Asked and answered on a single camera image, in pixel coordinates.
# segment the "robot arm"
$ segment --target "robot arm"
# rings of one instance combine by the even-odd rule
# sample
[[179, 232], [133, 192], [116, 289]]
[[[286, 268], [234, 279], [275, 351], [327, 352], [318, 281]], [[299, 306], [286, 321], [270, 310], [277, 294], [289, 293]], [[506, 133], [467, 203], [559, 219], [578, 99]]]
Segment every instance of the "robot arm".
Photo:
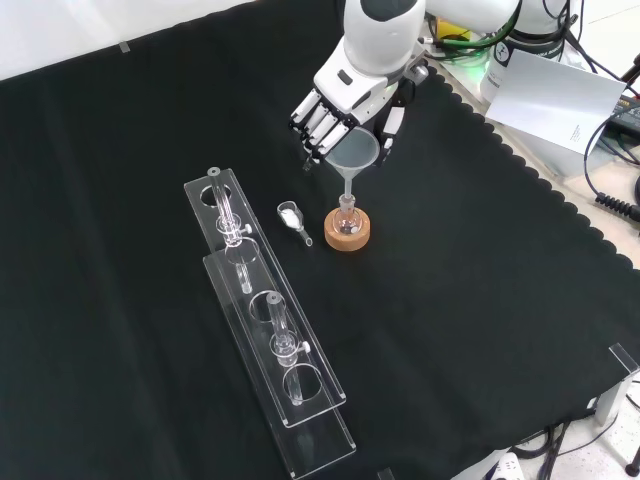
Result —
[[[517, 4], [518, 0], [346, 0], [344, 37], [289, 122], [310, 159], [319, 163], [354, 127], [397, 98], [405, 72], [414, 78], [426, 76], [414, 65], [426, 11], [484, 32], [504, 25]], [[407, 72], [412, 67], [418, 70]], [[392, 108], [383, 130], [383, 152], [391, 148], [403, 114], [401, 107]]]

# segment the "white wall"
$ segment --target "white wall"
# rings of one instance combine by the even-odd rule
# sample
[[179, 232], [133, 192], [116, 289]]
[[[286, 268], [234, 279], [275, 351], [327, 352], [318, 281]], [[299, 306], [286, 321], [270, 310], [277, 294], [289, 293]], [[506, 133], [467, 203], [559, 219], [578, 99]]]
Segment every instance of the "white wall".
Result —
[[0, 0], [0, 80], [251, 0]]

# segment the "glass test tube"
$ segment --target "glass test tube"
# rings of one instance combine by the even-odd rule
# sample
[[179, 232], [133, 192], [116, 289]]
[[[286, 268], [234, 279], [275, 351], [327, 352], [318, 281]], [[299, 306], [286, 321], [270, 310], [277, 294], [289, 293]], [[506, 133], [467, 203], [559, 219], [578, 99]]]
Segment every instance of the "glass test tube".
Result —
[[240, 233], [240, 225], [236, 223], [236, 219], [231, 211], [229, 198], [225, 191], [224, 184], [220, 181], [220, 169], [212, 167], [207, 171], [207, 176], [211, 182], [211, 191], [218, 206], [220, 214], [221, 233], [224, 236], [225, 243], [234, 247], [242, 243], [242, 234]]
[[251, 285], [251, 280], [249, 279], [249, 269], [244, 263], [236, 265], [236, 274], [238, 275], [238, 280], [240, 281], [240, 288], [242, 288], [242, 293], [245, 295], [249, 295], [253, 292], [253, 286]]
[[[278, 292], [267, 294], [267, 306], [275, 333], [275, 352], [278, 355], [278, 363], [283, 367], [292, 367], [298, 361], [297, 346], [295, 340], [287, 328], [287, 315], [284, 299]], [[289, 397], [294, 405], [302, 404], [302, 388], [296, 369], [292, 369], [285, 375]]]

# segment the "black cloth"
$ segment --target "black cloth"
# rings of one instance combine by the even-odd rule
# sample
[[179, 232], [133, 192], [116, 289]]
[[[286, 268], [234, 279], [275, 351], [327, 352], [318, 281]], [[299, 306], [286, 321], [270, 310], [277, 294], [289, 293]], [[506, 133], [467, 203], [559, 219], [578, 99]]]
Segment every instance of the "black cloth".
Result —
[[210, 166], [347, 393], [358, 451], [319, 478], [448, 479], [640, 358], [637, 272], [436, 75], [354, 183], [370, 243], [324, 245], [341, 182], [286, 124], [339, 35], [332, 2], [261, 0], [0, 84], [0, 478], [284, 478], [182, 188]]

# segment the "test tube rack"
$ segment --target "test tube rack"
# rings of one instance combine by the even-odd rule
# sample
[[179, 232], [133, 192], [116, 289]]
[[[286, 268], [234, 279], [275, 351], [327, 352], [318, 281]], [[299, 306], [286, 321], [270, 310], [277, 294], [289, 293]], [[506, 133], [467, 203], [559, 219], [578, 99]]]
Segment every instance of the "test tube rack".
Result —
[[346, 395], [234, 173], [185, 185], [211, 254], [204, 258], [284, 466], [294, 479], [352, 455]]

